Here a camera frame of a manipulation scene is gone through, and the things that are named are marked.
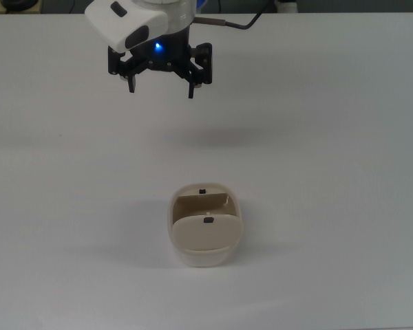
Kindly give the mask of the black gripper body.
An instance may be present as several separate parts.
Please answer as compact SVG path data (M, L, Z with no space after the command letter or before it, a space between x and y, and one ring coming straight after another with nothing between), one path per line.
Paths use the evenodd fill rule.
M190 27L141 43L130 50L131 72L146 69L162 72L190 72Z

